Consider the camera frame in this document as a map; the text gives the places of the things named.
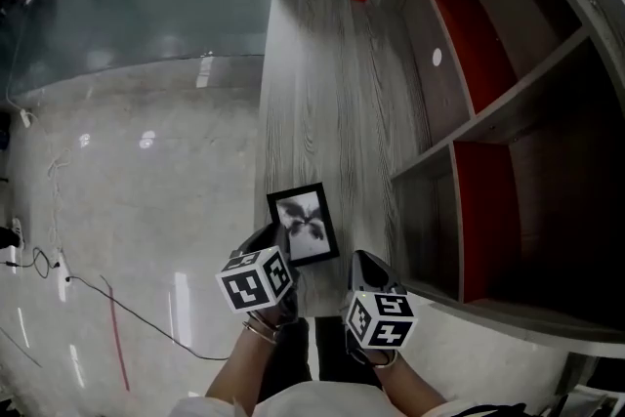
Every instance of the framed photo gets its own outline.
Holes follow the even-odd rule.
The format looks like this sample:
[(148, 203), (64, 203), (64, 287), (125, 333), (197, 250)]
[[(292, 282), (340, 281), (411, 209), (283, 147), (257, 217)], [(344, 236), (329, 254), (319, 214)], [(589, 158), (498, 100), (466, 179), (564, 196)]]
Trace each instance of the framed photo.
[(270, 193), (267, 202), (271, 220), (286, 227), (293, 266), (339, 257), (322, 183)]

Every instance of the black pants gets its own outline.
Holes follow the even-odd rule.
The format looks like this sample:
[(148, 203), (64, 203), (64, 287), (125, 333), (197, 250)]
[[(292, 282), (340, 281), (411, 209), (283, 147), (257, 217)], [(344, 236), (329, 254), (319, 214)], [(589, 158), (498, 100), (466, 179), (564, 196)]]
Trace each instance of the black pants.
[[(345, 327), (339, 316), (315, 318), (319, 380), (352, 382), (382, 388), (372, 368), (354, 360), (345, 349)], [(265, 368), (258, 402), (311, 378), (309, 324), (303, 318), (284, 327), (284, 337)]]
[(20, 238), (10, 229), (0, 228), (0, 249), (5, 249), (9, 245), (20, 246)]

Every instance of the white cube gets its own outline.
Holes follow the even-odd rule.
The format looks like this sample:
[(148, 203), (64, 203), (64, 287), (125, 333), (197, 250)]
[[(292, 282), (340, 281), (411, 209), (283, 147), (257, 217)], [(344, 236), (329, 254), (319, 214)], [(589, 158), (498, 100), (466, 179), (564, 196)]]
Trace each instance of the white cube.
[(278, 246), (232, 258), (215, 276), (233, 313), (275, 306), (293, 283)]
[(363, 349), (398, 350), (417, 322), (410, 303), (407, 295), (354, 292), (346, 323)]

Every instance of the wooden table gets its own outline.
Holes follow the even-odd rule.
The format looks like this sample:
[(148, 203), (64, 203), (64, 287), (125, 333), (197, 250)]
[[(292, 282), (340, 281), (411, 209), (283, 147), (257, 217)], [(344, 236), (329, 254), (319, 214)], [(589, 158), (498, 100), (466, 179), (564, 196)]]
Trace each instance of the wooden table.
[(300, 315), (337, 314), (351, 254), (396, 245), (390, 172), (429, 147), (401, 19), (353, 0), (272, 0), (258, 138), (255, 226), (266, 194), (323, 182), (341, 258), (300, 268)]

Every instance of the red line on floor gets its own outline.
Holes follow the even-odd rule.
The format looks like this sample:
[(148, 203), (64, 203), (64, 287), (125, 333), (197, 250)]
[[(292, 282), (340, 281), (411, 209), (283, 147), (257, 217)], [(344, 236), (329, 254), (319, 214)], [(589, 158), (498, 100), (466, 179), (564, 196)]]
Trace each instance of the red line on floor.
[(124, 378), (126, 391), (130, 393), (130, 385), (128, 384), (128, 376), (126, 375), (126, 365), (124, 364), (124, 355), (121, 352), (121, 343), (119, 342), (119, 332), (117, 331), (117, 318), (115, 317), (115, 303), (112, 300), (113, 289), (108, 285), (108, 295), (110, 299), (110, 316), (113, 319), (113, 334), (115, 334), (115, 345), (117, 346), (117, 357), (119, 358), (119, 366), (121, 367), (121, 375)]

